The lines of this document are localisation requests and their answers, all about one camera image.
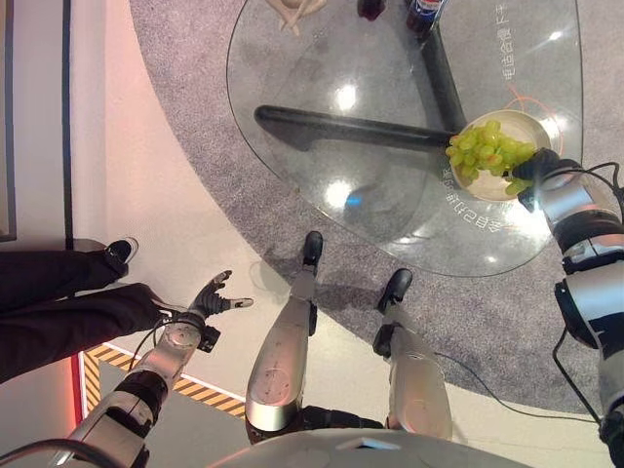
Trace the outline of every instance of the glass table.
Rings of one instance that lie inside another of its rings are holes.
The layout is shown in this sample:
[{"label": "glass table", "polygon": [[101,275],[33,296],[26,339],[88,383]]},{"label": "glass table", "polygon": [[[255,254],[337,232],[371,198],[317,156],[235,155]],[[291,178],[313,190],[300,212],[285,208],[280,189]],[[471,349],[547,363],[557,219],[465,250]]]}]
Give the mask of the glass table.
[{"label": "glass table", "polygon": [[543,214],[473,197],[444,149],[467,122],[510,108],[580,162],[576,2],[450,0],[422,42],[406,19],[403,0],[374,21],[330,0],[295,36],[248,2],[227,63],[237,124],[271,171],[389,254],[444,275],[509,271],[548,242]]}]

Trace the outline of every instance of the green grapes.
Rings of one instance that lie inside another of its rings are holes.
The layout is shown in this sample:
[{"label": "green grapes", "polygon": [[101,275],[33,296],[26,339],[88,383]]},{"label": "green grapes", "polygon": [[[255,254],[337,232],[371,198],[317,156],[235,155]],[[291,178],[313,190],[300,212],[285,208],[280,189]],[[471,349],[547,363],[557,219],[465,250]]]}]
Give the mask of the green grapes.
[{"label": "green grapes", "polygon": [[511,177],[511,171],[535,154],[535,146],[502,134],[500,122],[495,120],[452,136],[446,153],[456,172],[471,183],[479,177],[479,170],[488,170],[496,177],[508,173],[506,179],[511,184],[505,193],[510,196],[518,195],[532,184],[529,180]]}]

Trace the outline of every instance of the caution tape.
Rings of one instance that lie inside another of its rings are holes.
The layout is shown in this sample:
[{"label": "caution tape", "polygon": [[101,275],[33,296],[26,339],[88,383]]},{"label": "caution tape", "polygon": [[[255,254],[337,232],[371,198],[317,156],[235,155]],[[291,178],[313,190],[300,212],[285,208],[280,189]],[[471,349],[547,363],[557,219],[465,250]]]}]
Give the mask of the caution tape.
[{"label": "caution tape", "polygon": [[[85,351],[82,354],[84,369],[84,390],[87,412],[91,412],[101,400],[99,387],[99,365],[107,363],[122,371],[128,371],[132,356],[115,349],[107,343]],[[181,377],[174,385],[174,391],[184,397],[200,402],[234,417],[245,419],[245,401],[203,383]]]}]

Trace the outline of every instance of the white bowl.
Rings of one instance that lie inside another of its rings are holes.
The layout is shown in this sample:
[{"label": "white bowl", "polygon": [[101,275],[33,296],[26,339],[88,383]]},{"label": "white bowl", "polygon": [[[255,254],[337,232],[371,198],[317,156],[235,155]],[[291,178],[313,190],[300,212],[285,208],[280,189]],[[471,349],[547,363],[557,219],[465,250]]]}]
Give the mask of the white bowl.
[{"label": "white bowl", "polygon": [[[519,110],[495,110],[473,120],[466,126],[464,131],[471,127],[480,127],[488,120],[500,122],[500,131],[507,137],[523,143],[533,143],[536,149],[551,148],[550,137],[542,125],[530,115]],[[505,193],[505,188],[507,188],[510,182],[503,177],[496,177],[490,174],[489,171],[479,171],[479,177],[470,183],[470,179],[457,173],[453,166],[451,168],[457,183],[464,190],[481,200],[506,202],[516,198]]]}]

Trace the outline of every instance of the person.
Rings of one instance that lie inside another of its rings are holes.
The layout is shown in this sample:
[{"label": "person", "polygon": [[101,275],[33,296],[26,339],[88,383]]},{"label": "person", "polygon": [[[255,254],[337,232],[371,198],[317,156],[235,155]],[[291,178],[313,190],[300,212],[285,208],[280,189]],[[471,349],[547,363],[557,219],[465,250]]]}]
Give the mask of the person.
[{"label": "person", "polygon": [[137,249],[137,241],[126,238],[88,253],[0,253],[0,383],[150,330],[162,309],[171,311],[145,284],[73,296],[126,276]]}]

